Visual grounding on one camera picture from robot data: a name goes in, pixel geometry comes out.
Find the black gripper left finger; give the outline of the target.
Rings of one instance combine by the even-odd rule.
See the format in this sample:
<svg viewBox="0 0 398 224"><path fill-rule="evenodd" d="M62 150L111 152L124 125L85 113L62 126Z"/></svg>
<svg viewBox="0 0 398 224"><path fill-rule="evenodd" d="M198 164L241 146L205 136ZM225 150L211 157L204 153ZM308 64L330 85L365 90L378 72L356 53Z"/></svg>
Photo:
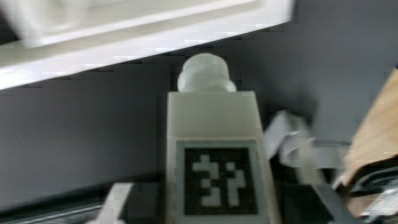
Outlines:
<svg viewBox="0 0 398 224"><path fill-rule="evenodd" d="M85 224L157 224L159 202L156 182L115 183L97 215Z"/></svg>

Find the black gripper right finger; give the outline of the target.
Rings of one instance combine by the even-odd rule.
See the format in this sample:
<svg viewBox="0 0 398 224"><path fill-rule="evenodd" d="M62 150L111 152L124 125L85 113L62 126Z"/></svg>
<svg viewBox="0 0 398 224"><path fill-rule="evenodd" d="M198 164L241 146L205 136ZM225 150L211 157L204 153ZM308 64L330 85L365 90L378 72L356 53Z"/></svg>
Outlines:
<svg viewBox="0 0 398 224"><path fill-rule="evenodd" d="M326 184L301 184L291 171L275 171L282 224L362 224Z"/></svg>

